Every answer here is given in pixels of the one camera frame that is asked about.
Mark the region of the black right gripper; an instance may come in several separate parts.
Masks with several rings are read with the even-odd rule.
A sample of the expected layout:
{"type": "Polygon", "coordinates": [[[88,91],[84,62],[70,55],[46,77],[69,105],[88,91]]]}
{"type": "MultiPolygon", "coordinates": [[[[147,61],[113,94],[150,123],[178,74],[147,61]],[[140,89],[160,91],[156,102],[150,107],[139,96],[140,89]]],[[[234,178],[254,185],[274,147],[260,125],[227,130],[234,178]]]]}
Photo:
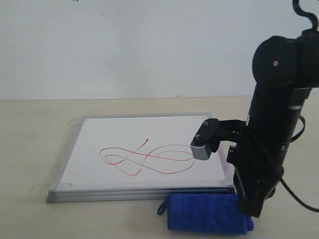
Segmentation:
{"type": "Polygon", "coordinates": [[[234,185],[238,194],[239,212],[260,217],[264,202],[275,193],[283,176],[284,152],[279,146],[262,142],[241,120],[213,119],[215,141],[236,143],[227,162],[235,168],[234,185]]]}

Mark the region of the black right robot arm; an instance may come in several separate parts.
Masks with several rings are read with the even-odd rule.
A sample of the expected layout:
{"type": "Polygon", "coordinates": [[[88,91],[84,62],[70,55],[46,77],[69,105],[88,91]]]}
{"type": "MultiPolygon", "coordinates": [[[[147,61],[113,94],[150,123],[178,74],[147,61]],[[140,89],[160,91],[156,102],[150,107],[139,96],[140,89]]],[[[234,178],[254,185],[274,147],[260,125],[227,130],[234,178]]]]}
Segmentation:
{"type": "Polygon", "coordinates": [[[256,87],[247,120],[231,126],[221,121],[212,143],[236,144],[227,162],[235,168],[238,209],[257,218],[283,180],[283,163],[301,110],[319,85],[318,33],[270,37],[257,48],[252,69],[256,87]]]}

